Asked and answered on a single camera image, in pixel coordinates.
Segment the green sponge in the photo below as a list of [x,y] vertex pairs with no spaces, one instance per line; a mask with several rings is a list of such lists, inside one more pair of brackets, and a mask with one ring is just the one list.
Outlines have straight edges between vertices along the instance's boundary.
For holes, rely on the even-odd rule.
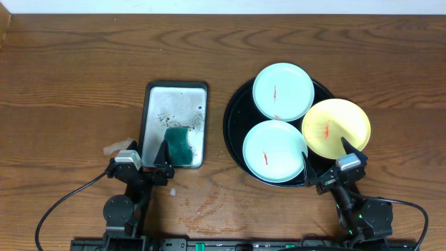
[[186,167],[192,164],[192,149],[187,140],[188,128],[168,128],[164,139],[169,146],[171,164]]

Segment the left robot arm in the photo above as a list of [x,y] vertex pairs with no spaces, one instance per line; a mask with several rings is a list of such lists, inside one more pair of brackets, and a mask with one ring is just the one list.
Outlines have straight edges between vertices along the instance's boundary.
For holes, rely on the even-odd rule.
[[169,145],[164,140],[157,152],[154,166],[147,171],[136,151],[137,143],[119,151],[110,160],[105,173],[126,184],[125,193],[110,198],[103,215],[107,222],[104,235],[104,250],[159,250],[161,242],[143,234],[146,214],[155,186],[166,186],[174,177]]

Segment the mint green plate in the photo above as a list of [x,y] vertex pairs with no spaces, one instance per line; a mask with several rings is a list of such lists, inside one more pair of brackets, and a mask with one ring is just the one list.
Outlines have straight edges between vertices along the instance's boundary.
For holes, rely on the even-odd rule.
[[292,63],[274,63],[255,78],[252,97],[257,109],[269,119],[295,121],[304,116],[314,101],[311,77]]
[[258,178],[283,183],[305,167],[308,148],[302,133],[290,123],[269,120],[255,125],[243,142],[243,158]]

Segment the yellow plate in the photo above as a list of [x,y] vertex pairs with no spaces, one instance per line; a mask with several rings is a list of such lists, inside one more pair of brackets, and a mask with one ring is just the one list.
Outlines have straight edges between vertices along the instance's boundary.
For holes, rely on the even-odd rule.
[[342,137],[357,150],[363,150],[371,136],[371,124],[354,102],[332,98],[309,109],[302,120],[302,135],[313,152],[335,160],[346,155]]

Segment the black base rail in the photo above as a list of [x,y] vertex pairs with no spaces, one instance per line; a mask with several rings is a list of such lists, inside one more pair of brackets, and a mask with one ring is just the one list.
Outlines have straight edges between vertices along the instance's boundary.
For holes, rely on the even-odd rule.
[[104,240],[73,240],[74,251],[148,250],[148,251],[273,251],[273,250],[344,250],[329,240],[303,241],[188,241],[184,238],[110,238]]

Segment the black rectangular soapy tray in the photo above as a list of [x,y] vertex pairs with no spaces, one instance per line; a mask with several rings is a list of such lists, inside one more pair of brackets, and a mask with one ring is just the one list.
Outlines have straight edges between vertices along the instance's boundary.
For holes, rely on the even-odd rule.
[[139,136],[139,154],[145,167],[155,156],[169,128],[187,128],[192,151],[189,168],[203,164],[208,88],[205,82],[155,81],[146,87]]

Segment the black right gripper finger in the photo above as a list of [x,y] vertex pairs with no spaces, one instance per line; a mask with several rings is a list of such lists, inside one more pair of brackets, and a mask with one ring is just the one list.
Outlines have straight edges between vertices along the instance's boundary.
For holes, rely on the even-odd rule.
[[311,166],[310,161],[308,160],[307,156],[304,152],[302,152],[302,158],[304,160],[304,183],[306,187],[311,187],[315,185],[318,181],[318,177]]
[[350,144],[345,137],[341,137],[341,143],[347,155],[354,153],[360,160],[365,160],[365,154]]

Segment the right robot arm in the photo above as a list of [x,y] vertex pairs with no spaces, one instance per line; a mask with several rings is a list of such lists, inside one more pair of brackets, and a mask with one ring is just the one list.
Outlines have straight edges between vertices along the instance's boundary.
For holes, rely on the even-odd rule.
[[365,176],[368,157],[344,137],[341,144],[346,155],[336,159],[324,175],[317,176],[308,158],[303,158],[305,185],[314,185],[319,195],[329,192],[334,197],[339,223],[345,231],[340,246],[353,248],[367,241],[385,241],[392,234],[392,205],[367,199],[357,191],[355,183]]

